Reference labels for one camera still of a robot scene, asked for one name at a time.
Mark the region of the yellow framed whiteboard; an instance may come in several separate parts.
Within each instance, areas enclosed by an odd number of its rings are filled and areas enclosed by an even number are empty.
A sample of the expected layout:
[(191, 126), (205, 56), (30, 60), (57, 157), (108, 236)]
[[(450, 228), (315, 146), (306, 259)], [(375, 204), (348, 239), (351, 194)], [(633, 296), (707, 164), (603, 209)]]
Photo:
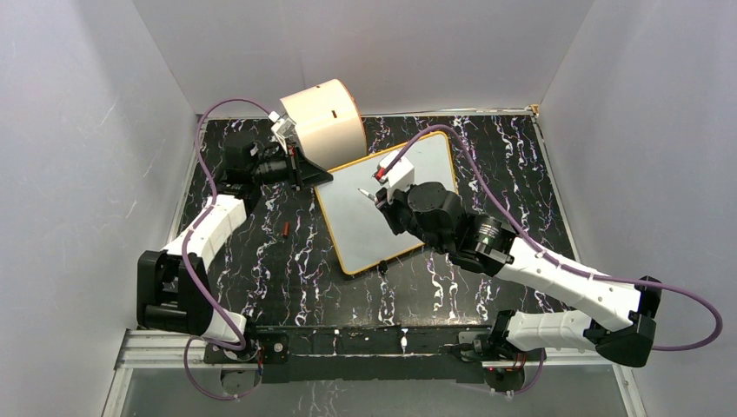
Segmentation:
[[(333, 169), (333, 181), (315, 188), (340, 268), (356, 275), (423, 246), (421, 240), (404, 233), (394, 235), (383, 215), (364, 194), (374, 194), (381, 185), (373, 178), (381, 160), (393, 156), (402, 144), (365, 156)], [(415, 181), (440, 182), (457, 190), (454, 158), (448, 136), (434, 132), (421, 137), (405, 157), (415, 166)]]

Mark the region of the white whiteboard marker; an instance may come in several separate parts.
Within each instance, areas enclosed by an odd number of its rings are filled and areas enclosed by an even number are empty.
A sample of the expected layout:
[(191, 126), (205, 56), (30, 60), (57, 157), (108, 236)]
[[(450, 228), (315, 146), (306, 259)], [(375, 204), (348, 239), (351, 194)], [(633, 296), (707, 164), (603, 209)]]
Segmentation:
[(371, 202), (373, 202), (373, 203), (376, 203), (377, 202), (377, 198), (375, 197), (375, 195), (369, 193), (367, 190), (365, 190), (365, 189), (358, 189), (358, 191), (362, 195), (364, 195), (365, 197), (367, 197)]

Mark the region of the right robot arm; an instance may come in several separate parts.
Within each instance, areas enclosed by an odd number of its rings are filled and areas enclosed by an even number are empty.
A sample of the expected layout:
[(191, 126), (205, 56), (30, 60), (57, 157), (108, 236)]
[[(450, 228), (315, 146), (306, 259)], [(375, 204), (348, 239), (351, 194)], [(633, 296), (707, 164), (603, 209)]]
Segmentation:
[(598, 281), (595, 269), (532, 249), (508, 222), (468, 212), (460, 196), (439, 182), (394, 192), (380, 189), (373, 200), (394, 234), (418, 238), (463, 270), (533, 288), (570, 307), (558, 313), (500, 312), (488, 340), (496, 357), (510, 360), (539, 348), (575, 348), (622, 366), (646, 365), (661, 301), (655, 278)]

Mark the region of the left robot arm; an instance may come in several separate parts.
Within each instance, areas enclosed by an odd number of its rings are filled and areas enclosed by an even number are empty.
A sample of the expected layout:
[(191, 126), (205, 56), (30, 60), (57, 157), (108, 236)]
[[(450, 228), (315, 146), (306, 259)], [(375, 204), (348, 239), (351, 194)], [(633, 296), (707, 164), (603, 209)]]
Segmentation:
[(248, 319), (223, 308), (209, 288), (208, 271), (227, 240), (246, 222), (262, 186), (294, 190), (332, 181), (295, 143), (230, 144), (213, 178), (212, 195), (195, 220), (159, 250), (147, 250), (136, 267), (139, 326), (196, 336), (226, 348), (238, 361), (256, 357), (260, 343)]

